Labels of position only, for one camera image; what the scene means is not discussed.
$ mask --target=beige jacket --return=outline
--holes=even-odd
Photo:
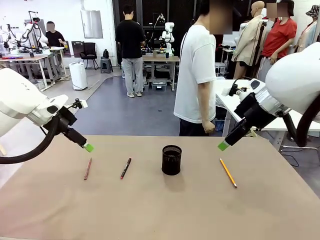
[[[259,15],[253,18],[240,35],[239,42],[236,45],[232,61],[245,62],[247,65],[252,66],[255,56],[256,46],[260,34],[260,20],[263,16]]]
[[[297,52],[300,53],[305,48],[309,47],[314,42],[317,22],[313,22],[310,26],[308,26],[299,37],[299,40],[297,42],[298,50]]]

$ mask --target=yellow pencil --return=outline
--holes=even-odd
[[[234,178],[231,176],[231,174],[230,174],[230,172],[229,172],[229,170],[228,170],[227,166],[225,165],[224,161],[223,161],[221,158],[220,158],[220,162],[221,162],[221,164],[222,164],[222,166],[223,166],[224,170],[226,171],[226,174],[228,174],[228,176],[229,176],[229,178],[230,178],[231,182],[233,183],[234,187],[235,187],[235,188],[237,188],[238,186],[237,186],[237,184],[236,184],[236,182],[235,182]]]

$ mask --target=hand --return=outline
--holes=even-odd
[[[277,52],[274,52],[271,57],[270,57],[270,63],[271,65],[275,64],[276,61],[277,61],[277,58],[278,58],[278,53]]]
[[[216,126],[210,121],[203,122],[202,126],[206,134],[213,133],[216,128]]]

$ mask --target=white t-shirt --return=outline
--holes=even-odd
[[[209,120],[212,121],[216,117],[216,38],[204,26],[193,25],[183,39],[173,114],[190,123],[201,124],[198,84],[211,82]]]

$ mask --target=red t-shirt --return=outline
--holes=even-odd
[[[285,44],[289,39],[293,39],[296,36],[296,33],[297,23],[291,18],[283,25],[281,25],[280,20],[278,20],[266,37],[261,55],[264,57],[271,57],[278,48]],[[287,54],[288,49],[284,49],[278,53],[278,59],[285,57]]]

